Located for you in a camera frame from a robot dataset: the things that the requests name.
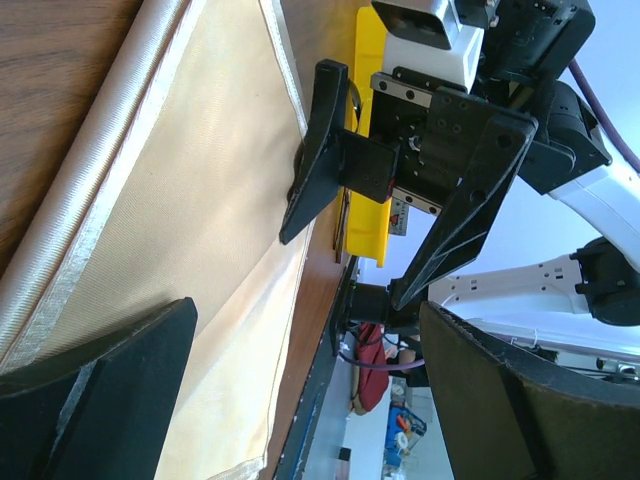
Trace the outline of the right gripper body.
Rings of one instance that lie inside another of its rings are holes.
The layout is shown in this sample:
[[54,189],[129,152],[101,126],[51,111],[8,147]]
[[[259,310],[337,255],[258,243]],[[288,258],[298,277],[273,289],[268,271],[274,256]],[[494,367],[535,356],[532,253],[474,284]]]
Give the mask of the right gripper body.
[[464,149],[479,138],[493,108],[404,68],[373,74],[371,87],[369,139],[399,149],[389,198],[440,214],[466,169]]

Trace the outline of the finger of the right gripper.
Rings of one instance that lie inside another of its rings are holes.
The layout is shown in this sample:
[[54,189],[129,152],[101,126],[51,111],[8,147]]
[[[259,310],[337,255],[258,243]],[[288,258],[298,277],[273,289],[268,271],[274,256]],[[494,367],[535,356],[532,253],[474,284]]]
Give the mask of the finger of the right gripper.
[[[325,59],[316,64],[308,129],[279,232],[279,240],[284,245],[334,200],[340,188],[353,190],[356,176],[361,173],[355,155],[347,150],[353,135],[345,128],[348,73],[347,65],[333,60]],[[399,149],[374,142],[388,153],[384,166],[388,176],[382,194],[369,193],[367,196],[383,203],[391,196]]]
[[490,110],[479,138],[464,149],[466,169],[460,183],[391,288],[394,309],[404,308],[425,287],[476,259],[537,129],[531,116]]

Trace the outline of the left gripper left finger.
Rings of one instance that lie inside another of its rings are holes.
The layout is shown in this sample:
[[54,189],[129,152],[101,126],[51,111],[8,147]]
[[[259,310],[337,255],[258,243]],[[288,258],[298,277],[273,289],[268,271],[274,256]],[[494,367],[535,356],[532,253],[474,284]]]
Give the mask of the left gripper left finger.
[[186,297],[3,374],[2,478],[153,478],[197,318]]

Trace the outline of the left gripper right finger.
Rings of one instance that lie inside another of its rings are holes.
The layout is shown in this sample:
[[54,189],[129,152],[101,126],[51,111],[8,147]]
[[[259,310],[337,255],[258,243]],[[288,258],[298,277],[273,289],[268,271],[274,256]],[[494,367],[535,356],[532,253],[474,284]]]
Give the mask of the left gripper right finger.
[[558,366],[432,302],[420,330],[455,478],[638,478],[638,388]]

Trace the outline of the beige cloth napkin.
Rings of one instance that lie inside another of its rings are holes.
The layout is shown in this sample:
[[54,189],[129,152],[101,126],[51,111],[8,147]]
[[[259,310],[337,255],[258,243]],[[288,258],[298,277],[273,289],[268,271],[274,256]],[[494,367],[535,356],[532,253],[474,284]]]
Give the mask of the beige cloth napkin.
[[266,466],[312,232],[278,233],[306,132],[277,1],[147,1],[1,279],[1,375],[189,297],[155,475]]

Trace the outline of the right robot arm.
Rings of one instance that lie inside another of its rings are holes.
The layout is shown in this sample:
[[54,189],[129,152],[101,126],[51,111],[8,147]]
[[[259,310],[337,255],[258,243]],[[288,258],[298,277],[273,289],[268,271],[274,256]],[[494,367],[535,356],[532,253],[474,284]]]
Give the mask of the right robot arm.
[[[613,129],[575,56],[585,1],[376,1],[379,67],[358,88],[345,64],[315,68],[308,130],[283,224],[291,242],[346,189],[435,221],[405,273],[357,285],[349,324],[406,330],[431,302],[464,318],[525,311],[639,322],[639,165],[613,159]],[[599,236],[531,266],[462,275],[523,179]]]

